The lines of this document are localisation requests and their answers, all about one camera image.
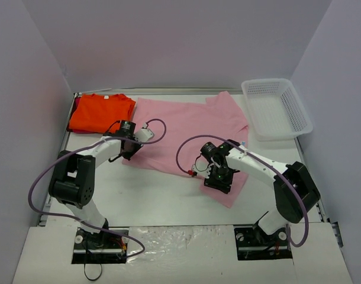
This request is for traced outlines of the pink t shirt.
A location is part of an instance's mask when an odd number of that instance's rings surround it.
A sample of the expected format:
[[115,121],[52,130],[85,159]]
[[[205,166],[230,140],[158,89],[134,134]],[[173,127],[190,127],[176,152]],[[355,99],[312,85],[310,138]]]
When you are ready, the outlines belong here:
[[155,136],[164,137],[143,146],[131,160],[123,160],[123,165],[171,175],[186,176],[205,143],[220,145],[212,135],[248,141],[249,123],[228,92],[206,98],[203,104],[139,98],[133,121],[137,125],[148,122]]

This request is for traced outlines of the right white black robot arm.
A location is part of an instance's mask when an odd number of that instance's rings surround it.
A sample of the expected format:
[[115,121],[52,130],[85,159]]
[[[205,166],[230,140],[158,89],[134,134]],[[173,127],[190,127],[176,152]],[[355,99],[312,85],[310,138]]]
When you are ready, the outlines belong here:
[[320,200],[321,195],[306,166],[301,162],[286,164],[267,159],[248,151],[233,140],[220,146],[207,142],[201,156],[208,162],[204,172],[204,186],[228,194],[236,173],[246,173],[268,185],[275,194],[275,209],[265,213],[253,226],[254,239],[267,244],[275,232],[289,223],[297,224]]

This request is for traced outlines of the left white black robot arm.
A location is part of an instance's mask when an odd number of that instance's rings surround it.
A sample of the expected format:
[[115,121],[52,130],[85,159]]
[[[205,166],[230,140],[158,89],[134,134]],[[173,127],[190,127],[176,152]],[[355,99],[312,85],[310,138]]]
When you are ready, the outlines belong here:
[[95,172],[101,164],[113,157],[130,160],[143,142],[154,137],[145,124],[135,130],[136,124],[121,121],[120,128],[106,132],[96,147],[75,153],[55,165],[49,185],[49,195],[65,205],[81,223],[81,229],[89,233],[89,241],[96,247],[109,243],[107,219],[99,212],[94,200]]

